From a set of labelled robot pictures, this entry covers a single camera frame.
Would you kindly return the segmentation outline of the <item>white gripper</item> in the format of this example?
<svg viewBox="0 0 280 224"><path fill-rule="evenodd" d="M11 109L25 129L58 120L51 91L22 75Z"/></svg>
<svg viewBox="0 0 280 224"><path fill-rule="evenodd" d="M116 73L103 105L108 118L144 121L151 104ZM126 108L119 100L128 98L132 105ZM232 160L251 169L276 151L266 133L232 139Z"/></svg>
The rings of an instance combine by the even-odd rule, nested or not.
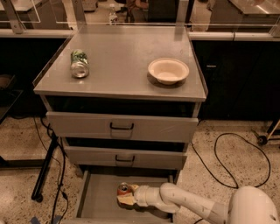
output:
<svg viewBox="0 0 280 224"><path fill-rule="evenodd" d="M132 193L118 195L117 200L121 204L133 206L137 203L140 207L158 206L161 202L161 196L158 187L150 187L148 185L130 185Z"/></svg>

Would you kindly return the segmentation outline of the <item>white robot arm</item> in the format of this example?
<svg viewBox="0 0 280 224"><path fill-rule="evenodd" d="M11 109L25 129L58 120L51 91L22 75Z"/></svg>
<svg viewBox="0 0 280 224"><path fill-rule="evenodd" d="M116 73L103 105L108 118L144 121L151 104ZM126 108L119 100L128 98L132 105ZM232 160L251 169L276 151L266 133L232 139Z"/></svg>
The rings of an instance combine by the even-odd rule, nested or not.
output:
<svg viewBox="0 0 280 224"><path fill-rule="evenodd" d="M160 187L121 183L117 187L117 200L120 204L155 207L170 214L185 207L210 224L280 224L272 199L253 186L239 188L224 205L172 183Z"/></svg>

